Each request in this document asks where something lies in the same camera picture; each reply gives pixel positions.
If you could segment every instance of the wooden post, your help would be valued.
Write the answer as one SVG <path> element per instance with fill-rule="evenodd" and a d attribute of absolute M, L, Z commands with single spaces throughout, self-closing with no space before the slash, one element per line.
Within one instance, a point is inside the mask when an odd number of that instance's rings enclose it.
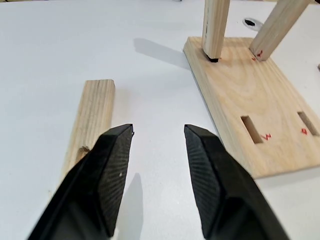
<path fill-rule="evenodd" d="M 212 62 L 220 58 L 230 0 L 205 0 L 202 48 Z"/>
<path fill-rule="evenodd" d="M 115 97 L 113 80 L 86 81 L 62 169 L 62 179 L 109 130 Z"/>
<path fill-rule="evenodd" d="M 252 41 L 250 51 L 259 61 L 267 60 L 311 0 L 278 0 Z"/>

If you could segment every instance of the wooden base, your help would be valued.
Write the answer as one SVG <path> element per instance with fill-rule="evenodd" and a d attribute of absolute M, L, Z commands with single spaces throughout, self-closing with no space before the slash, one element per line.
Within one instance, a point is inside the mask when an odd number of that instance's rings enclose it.
<path fill-rule="evenodd" d="M 113 80 L 86 81 L 62 169 L 62 179 L 111 126 L 115 98 Z"/>
<path fill-rule="evenodd" d="M 251 38 L 225 38 L 218 63 L 201 41 L 184 52 L 227 151 L 254 178 L 320 165 L 320 120 L 277 65 L 256 60 Z"/>

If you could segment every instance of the mortise hole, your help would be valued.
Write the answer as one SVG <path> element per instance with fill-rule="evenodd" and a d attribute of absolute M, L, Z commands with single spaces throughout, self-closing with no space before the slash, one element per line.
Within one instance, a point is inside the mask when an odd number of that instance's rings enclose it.
<path fill-rule="evenodd" d="M 252 122 L 251 118 L 249 116 L 242 116 L 241 120 L 242 120 L 246 130 L 250 134 L 250 137 L 252 138 L 252 141 L 254 142 L 254 144 L 262 144 L 263 141 L 262 141 L 257 129 L 255 128 L 255 125 Z"/>
<path fill-rule="evenodd" d="M 245 22 L 246 24 L 248 24 L 249 26 L 255 26 L 255 25 L 256 25 L 253 21 L 248 20 L 248 19 L 245 19 L 244 22 Z"/>
<path fill-rule="evenodd" d="M 310 119 L 308 118 L 308 116 L 306 115 L 306 113 L 304 111 L 298 111 L 297 112 L 299 117 L 301 118 L 302 122 L 305 124 L 305 126 L 307 127 L 307 129 L 309 130 L 309 132 L 313 135 L 313 136 L 317 136 L 319 137 L 319 132 L 317 131 L 317 129 L 315 128 L 315 126 L 312 124 L 312 122 L 310 121 Z"/>

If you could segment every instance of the pine wood piece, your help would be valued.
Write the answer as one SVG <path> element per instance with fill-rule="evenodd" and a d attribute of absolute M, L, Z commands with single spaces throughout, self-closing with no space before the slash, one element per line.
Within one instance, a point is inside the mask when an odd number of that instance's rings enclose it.
<path fill-rule="evenodd" d="M 250 45 L 259 61 L 267 60 L 311 0 L 279 0 Z"/>
<path fill-rule="evenodd" d="M 184 52 L 227 151 L 254 178 L 320 165 L 320 120 L 268 59 L 259 62 L 251 38 L 225 38 L 218 63 L 201 37 Z"/>
<path fill-rule="evenodd" d="M 85 82 L 65 155 L 62 178 L 92 149 L 98 137 L 111 127 L 114 98 L 113 80 Z"/>
<path fill-rule="evenodd" d="M 202 48 L 211 59 L 218 59 L 224 42 L 230 0 L 205 0 Z"/>

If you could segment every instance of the white tabletop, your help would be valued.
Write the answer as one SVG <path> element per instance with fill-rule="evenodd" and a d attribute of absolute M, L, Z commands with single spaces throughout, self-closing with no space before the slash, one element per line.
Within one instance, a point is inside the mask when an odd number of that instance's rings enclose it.
<path fill-rule="evenodd" d="M 254 37 L 274 4 L 233 1 L 228 37 Z M 133 123 L 118 240 L 201 240 L 184 124 L 216 133 L 182 52 L 201 36 L 204 1 L 0 4 L 0 239 L 25 239 L 61 168 L 85 80 L 114 79 L 112 126 Z M 272 58 L 320 116 L 320 5 Z M 320 239 L 320 168 L 257 181 L 289 237 Z"/>

